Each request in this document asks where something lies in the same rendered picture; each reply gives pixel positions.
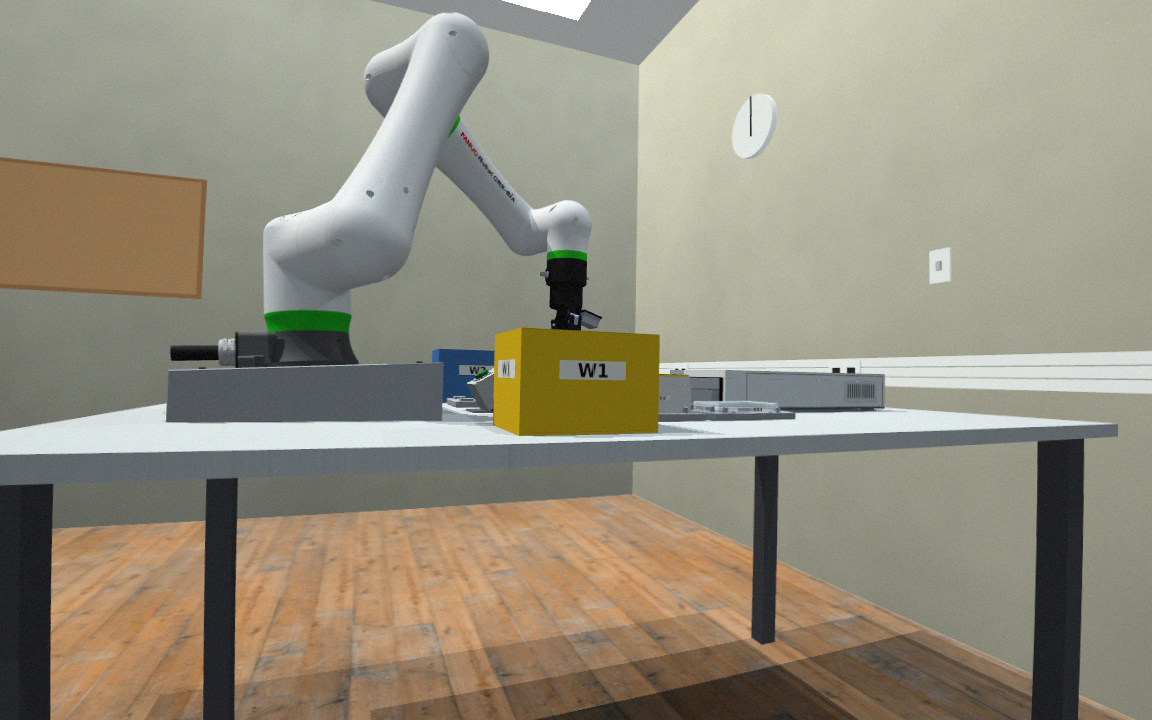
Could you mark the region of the yellow waste bin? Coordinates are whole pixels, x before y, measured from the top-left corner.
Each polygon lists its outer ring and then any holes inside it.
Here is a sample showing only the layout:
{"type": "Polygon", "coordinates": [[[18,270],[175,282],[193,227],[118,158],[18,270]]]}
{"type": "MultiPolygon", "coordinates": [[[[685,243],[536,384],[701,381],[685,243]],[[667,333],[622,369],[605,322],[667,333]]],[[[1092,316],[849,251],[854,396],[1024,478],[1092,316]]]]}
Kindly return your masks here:
{"type": "Polygon", "coordinates": [[[515,435],[658,433],[660,334],[495,334],[494,427],[515,435]]]}

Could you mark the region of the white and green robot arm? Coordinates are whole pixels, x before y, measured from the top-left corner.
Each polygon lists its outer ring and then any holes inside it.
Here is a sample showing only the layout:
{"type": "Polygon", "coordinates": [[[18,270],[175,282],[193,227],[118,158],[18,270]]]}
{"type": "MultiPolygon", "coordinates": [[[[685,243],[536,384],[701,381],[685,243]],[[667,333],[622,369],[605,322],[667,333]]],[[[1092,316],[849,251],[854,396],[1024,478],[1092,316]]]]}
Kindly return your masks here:
{"type": "Polygon", "coordinates": [[[364,158],[333,200],[279,217],[262,233],[268,332],[172,346],[172,361],[358,365],[349,344],[351,290],[387,281],[410,258],[435,168],[483,211],[513,252],[547,252],[540,275],[548,286],[585,287],[593,227],[588,210],[573,200],[530,209],[460,118],[486,68],[483,29],[454,12],[434,15],[402,44],[372,56],[365,94],[385,119],[364,158]]]}

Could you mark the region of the blue bin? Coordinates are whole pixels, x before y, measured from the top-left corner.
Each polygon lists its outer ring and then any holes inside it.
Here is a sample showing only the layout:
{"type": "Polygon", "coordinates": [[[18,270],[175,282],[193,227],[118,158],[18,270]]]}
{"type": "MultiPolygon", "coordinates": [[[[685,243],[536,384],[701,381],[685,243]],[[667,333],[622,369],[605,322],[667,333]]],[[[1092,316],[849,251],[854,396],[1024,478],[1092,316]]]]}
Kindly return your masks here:
{"type": "Polygon", "coordinates": [[[433,363],[444,363],[444,404],[445,397],[473,397],[467,382],[473,381],[477,373],[492,370],[494,356],[495,351],[435,348],[433,363]]]}

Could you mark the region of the yellow rack with grid of holes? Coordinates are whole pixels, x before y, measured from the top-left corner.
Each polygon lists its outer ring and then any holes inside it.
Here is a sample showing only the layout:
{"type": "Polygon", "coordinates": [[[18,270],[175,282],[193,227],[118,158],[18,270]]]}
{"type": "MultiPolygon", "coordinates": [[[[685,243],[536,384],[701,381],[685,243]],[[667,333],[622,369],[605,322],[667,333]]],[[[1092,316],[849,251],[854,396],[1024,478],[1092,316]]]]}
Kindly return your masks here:
{"type": "Polygon", "coordinates": [[[659,374],[659,414],[691,414],[691,384],[689,376],[659,374]]]}

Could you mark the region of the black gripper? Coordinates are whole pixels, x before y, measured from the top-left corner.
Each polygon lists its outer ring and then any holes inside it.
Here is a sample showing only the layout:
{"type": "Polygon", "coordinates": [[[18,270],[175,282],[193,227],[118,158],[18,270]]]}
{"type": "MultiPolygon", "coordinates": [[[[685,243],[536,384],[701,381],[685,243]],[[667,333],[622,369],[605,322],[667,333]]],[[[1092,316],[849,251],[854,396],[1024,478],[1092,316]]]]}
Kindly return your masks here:
{"type": "Polygon", "coordinates": [[[556,309],[556,320],[550,320],[550,329],[581,331],[582,286],[550,285],[550,309],[556,309]]]}

